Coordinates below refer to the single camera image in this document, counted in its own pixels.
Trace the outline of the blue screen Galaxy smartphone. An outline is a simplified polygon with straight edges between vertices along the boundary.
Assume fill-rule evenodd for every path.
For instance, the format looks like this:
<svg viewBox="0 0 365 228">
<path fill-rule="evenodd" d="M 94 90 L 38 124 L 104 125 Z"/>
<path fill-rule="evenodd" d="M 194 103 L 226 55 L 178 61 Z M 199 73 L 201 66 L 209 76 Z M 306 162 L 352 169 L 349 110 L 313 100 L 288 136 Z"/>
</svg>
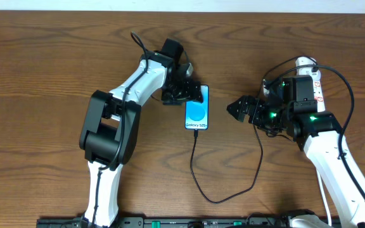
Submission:
<svg viewBox="0 0 365 228">
<path fill-rule="evenodd" d="M 201 85 L 203 102 L 188 101 L 185 111 L 185 129 L 188 130 L 207 130 L 209 116 L 209 88 Z"/>
</svg>

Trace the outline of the white power strip socket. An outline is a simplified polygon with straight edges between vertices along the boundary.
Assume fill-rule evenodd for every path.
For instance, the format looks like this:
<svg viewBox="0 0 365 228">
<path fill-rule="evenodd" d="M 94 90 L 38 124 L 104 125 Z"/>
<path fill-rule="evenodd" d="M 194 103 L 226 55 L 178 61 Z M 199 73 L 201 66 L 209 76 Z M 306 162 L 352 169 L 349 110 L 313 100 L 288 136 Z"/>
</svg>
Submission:
<svg viewBox="0 0 365 228">
<path fill-rule="evenodd" d="M 321 71 L 316 67 L 314 58 L 301 56 L 295 62 L 297 69 L 296 100 L 312 101 L 317 103 L 317 111 L 324 111 L 324 97 L 321 87 Z"/>
</svg>

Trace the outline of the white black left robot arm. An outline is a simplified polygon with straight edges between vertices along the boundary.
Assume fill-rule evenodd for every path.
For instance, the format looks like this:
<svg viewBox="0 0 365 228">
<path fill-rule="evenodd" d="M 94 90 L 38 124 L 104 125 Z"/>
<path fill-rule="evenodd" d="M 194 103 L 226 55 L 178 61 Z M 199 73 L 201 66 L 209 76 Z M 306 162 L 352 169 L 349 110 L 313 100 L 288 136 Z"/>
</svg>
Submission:
<svg viewBox="0 0 365 228">
<path fill-rule="evenodd" d="M 183 45 L 167 39 L 161 50 L 143 50 L 137 70 L 110 92 L 95 91 L 89 101 L 79 146 L 91 176 L 89 204 L 81 227 L 111 227 L 118 216 L 118 188 L 123 166 L 138 139 L 141 111 L 161 90 L 165 105 L 203 102 L 191 63 L 181 64 Z"/>
</svg>

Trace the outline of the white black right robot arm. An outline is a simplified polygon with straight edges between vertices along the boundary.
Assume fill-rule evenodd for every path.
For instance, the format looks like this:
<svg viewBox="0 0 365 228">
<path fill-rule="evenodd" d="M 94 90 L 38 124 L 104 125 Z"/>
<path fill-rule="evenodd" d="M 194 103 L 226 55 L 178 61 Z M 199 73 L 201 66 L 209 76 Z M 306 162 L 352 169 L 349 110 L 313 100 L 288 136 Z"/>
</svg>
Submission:
<svg viewBox="0 0 365 228">
<path fill-rule="evenodd" d="M 268 134 L 286 132 L 312 162 L 337 210 L 342 227 L 365 227 L 365 177 L 349 151 L 344 128 L 324 108 L 321 85 L 309 75 L 264 85 L 266 99 L 242 96 L 227 106 Z"/>
</svg>

